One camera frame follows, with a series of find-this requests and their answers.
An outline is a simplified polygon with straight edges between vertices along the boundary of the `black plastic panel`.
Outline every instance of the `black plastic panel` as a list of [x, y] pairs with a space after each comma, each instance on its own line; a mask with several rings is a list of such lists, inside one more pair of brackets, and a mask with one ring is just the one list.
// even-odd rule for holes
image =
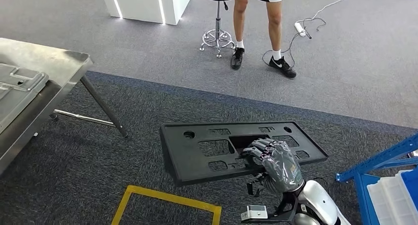
[[165, 169], [176, 186], [263, 172], [252, 158], [240, 157], [241, 150], [258, 138], [288, 141], [300, 165], [328, 158], [295, 122], [164, 124], [160, 137]]

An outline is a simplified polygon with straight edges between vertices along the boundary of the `chrome stool base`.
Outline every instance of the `chrome stool base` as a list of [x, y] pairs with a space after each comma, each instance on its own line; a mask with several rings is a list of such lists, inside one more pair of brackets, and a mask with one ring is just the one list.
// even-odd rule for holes
[[218, 54], [216, 55], [217, 58], [221, 58], [221, 48], [225, 48], [226, 46], [231, 45], [232, 49], [235, 49], [235, 43], [232, 41], [232, 36], [226, 31], [220, 29], [221, 19], [219, 17], [219, 3], [218, 1], [218, 10], [217, 10], [217, 17], [216, 17], [216, 29], [207, 31], [202, 36], [202, 45], [200, 46], [199, 50], [204, 51], [204, 46], [212, 47], [218, 49]]

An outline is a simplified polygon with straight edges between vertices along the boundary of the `bar stool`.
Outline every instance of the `bar stool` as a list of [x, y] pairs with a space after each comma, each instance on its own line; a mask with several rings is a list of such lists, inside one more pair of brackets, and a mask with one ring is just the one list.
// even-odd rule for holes
[[221, 18], [219, 17], [219, 7], [220, 2], [223, 1], [225, 10], [228, 10], [228, 6], [226, 4], [226, 0], [214, 0], [218, 2], [217, 5], [217, 13], [216, 13], [216, 22], [215, 22], [215, 29], [207, 31], [202, 36], [202, 45], [200, 46], [200, 51], [204, 51], [204, 46], [212, 47], [218, 49], [218, 54], [216, 55], [217, 58], [221, 58], [221, 48], [225, 48], [229, 44], [232, 44], [231, 48], [235, 49], [235, 43], [232, 41], [232, 36], [228, 32], [221, 30]]

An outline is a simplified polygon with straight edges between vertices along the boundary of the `stainless steel table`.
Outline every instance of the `stainless steel table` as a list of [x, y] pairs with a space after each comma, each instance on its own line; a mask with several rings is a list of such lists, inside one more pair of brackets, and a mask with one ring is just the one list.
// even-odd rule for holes
[[[0, 63], [44, 72], [50, 80], [0, 134], [0, 174], [36, 134], [40, 124], [48, 119], [48, 116], [56, 119], [57, 114], [61, 114], [116, 127], [122, 136], [127, 137], [128, 133], [114, 112], [100, 98], [85, 76], [87, 69], [93, 64], [88, 54], [0, 38]], [[55, 109], [78, 81], [86, 87], [111, 122]]]

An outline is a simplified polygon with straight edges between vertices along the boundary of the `gray carpet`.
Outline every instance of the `gray carpet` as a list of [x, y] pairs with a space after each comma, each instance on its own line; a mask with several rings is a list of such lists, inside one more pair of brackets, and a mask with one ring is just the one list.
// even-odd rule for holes
[[[284, 0], [283, 47], [295, 21], [334, 1]], [[233, 33], [228, 4], [221, 26]], [[0, 13], [2, 37], [89, 53], [94, 71], [418, 127], [417, 0], [346, 0], [324, 10], [328, 25], [315, 32], [319, 23], [311, 24], [313, 39], [293, 44], [294, 80], [261, 61], [271, 45], [258, 0], [248, 4], [238, 71], [229, 68], [232, 50], [217, 59], [214, 50], [198, 49], [203, 32], [214, 29], [211, 0], [191, 0], [178, 26], [111, 18], [103, 0], [0, 0], [0, 10], [7, 11]]]
[[[330, 155], [325, 162], [303, 166], [304, 176], [324, 177], [341, 211], [353, 224], [360, 224], [353, 184], [335, 182], [335, 173], [417, 131], [96, 72], [89, 72], [88, 77], [117, 111], [130, 137], [124, 139], [116, 129], [65, 117], [46, 122], [0, 177], [1, 224], [109, 224], [128, 185], [220, 205], [222, 224], [240, 224], [244, 206], [271, 208], [277, 198], [268, 193], [260, 198], [247, 195], [245, 184], [250, 177], [174, 187], [164, 172], [159, 126], [281, 120], [296, 121]], [[105, 118], [81, 85], [76, 85], [60, 109]], [[210, 221], [209, 212], [134, 194], [121, 223]]]

